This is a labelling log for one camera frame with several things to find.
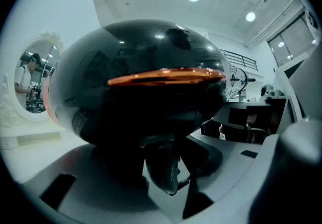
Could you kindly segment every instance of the white mirror frame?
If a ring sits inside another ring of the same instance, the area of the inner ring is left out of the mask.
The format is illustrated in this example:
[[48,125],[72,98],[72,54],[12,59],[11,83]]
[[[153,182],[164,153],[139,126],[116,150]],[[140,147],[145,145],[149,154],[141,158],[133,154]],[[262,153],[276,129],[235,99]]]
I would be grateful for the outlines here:
[[9,72],[5,73],[4,80],[2,83],[3,86],[3,101],[0,104],[0,122],[4,126],[12,126],[13,124],[19,124],[21,121],[20,117],[32,121],[39,122],[49,118],[47,111],[41,113],[31,113],[24,109],[19,103],[16,97],[16,91],[14,86],[14,76],[17,66],[17,62],[20,59],[21,55],[33,44],[39,41],[48,41],[55,45],[59,56],[64,52],[63,44],[60,41],[60,36],[57,33],[45,33],[40,34],[39,36],[32,39],[28,44],[21,44],[19,50],[15,51],[12,56],[12,60],[8,62],[10,64]]

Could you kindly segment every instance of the white shirt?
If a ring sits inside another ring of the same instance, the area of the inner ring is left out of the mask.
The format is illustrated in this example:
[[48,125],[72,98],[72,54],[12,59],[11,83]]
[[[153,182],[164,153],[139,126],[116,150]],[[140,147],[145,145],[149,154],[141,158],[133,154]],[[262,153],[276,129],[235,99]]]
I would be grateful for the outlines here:
[[[21,66],[15,71],[15,83],[19,84],[22,89],[27,90],[30,86],[31,75],[27,65],[24,65],[25,69]],[[17,99],[23,108],[26,108],[26,94],[17,93]]]

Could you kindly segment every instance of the black helmet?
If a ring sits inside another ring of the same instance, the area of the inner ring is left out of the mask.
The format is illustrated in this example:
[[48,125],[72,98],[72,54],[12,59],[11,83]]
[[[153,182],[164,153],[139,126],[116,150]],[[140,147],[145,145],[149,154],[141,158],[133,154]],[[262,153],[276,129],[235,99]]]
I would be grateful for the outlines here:
[[35,61],[35,62],[37,63],[37,65],[41,65],[40,56],[39,56],[39,54],[37,54],[37,53],[33,54],[33,55],[30,57],[29,61],[30,61],[30,60]]
[[246,75],[193,30],[133,20],[78,40],[46,83],[46,109],[63,127],[93,144],[121,133],[146,145],[200,128],[244,88]]

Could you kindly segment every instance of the white wall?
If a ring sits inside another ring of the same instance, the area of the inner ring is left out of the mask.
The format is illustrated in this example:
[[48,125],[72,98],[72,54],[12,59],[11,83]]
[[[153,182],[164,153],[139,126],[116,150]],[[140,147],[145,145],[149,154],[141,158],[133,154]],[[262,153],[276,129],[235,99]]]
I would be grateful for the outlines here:
[[246,86],[247,99],[255,98],[256,102],[260,101],[262,87],[263,87],[262,82],[247,85]]
[[275,77],[273,68],[277,67],[277,64],[267,41],[261,41],[251,46],[249,50],[251,51],[252,59],[257,62],[260,75],[264,77],[264,84],[272,84]]
[[101,26],[116,22],[117,16],[108,6],[108,0],[93,0]]
[[219,49],[224,49],[239,55],[252,58],[252,52],[246,48],[243,44],[235,42],[233,40],[209,33],[209,40],[215,44]]
[[[30,42],[40,34],[57,33],[66,49],[99,27],[93,0],[17,0],[0,35],[1,81],[7,72],[8,82],[13,84],[10,73]],[[27,120],[23,124],[32,128]]]

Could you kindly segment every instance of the cap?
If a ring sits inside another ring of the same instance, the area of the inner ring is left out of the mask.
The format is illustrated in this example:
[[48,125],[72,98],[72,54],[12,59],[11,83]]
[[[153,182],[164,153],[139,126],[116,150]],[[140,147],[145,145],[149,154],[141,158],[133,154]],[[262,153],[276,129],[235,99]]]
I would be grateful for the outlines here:
[[38,65],[41,65],[41,60],[40,60],[40,56],[39,56],[39,54],[37,54],[37,53],[33,54],[33,55],[31,56],[31,59],[32,59],[33,61],[36,61],[36,63],[37,63]]

